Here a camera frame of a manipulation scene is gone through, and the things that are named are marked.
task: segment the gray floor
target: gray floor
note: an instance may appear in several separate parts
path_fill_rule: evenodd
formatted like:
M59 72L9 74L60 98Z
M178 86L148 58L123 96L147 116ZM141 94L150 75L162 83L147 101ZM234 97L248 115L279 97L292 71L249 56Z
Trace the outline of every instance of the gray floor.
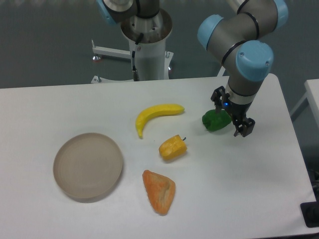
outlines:
M216 76L220 65L196 34L208 16L234 15L225 0L160 2L173 20L166 43L174 52L170 77ZM319 78L319 0L286 3L287 24L261 40L274 51L272 73L291 110L305 93L305 80ZM104 23L94 0L0 0L0 88L89 84L94 75L132 78L129 61L108 58L93 63L91 39L98 46L128 50L120 27ZM319 169L319 130L309 107L294 127L308 167Z

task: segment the beige plate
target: beige plate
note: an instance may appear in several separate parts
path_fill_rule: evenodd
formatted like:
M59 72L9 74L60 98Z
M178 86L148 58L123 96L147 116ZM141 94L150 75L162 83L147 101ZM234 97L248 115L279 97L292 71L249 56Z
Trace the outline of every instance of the beige plate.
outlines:
M120 148L109 137L85 133L67 141L58 151L53 174L72 199L91 201L106 196L123 167Z

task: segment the yellow banana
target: yellow banana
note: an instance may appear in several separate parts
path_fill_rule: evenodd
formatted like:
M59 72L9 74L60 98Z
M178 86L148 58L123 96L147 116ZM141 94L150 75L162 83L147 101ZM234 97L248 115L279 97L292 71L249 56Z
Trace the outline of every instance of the yellow banana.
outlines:
M184 112L184 107L178 104L156 105L143 110L135 121L139 137L143 138L143 128L149 120L159 116L173 116L182 112Z

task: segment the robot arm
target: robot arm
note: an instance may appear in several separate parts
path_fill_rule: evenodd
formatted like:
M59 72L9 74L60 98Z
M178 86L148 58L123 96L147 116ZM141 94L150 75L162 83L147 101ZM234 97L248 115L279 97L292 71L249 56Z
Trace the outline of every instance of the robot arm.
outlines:
M271 48L257 41L288 19L283 0L227 0L237 15L229 20L219 15L208 17L198 30L198 40L229 72L226 88L216 89L211 97L216 111L231 116L234 136L249 135L255 121L246 117L252 101L270 72Z
M104 20L114 25L132 16L152 18L160 10L159 0L97 0Z

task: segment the metal stand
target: metal stand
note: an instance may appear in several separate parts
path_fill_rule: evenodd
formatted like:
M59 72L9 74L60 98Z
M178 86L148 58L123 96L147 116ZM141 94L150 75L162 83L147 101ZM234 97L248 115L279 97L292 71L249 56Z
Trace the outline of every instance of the metal stand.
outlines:
M129 51L124 51L124 50L118 50L118 49L113 49L113 48L107 48L107 47L101 47L101 46L95 46L94 42L92 40L92 50L94 53L93 61L98 62L101 60L100 56L111 56L111 57L117 57L117 58L122 58L122 59L131 59L131 53ZM173 52L166 51L165 52L165 61L164 61L164 79L163 80L168 80L169 79L169 71L171 70L170 68L170 62L174 56ZM109 82L127 82L127 81L133 81L133 80L126 80L126 81L114 81L114 80L108 80L105 78L101 78L98 76L94 76L91 83L109 83Z

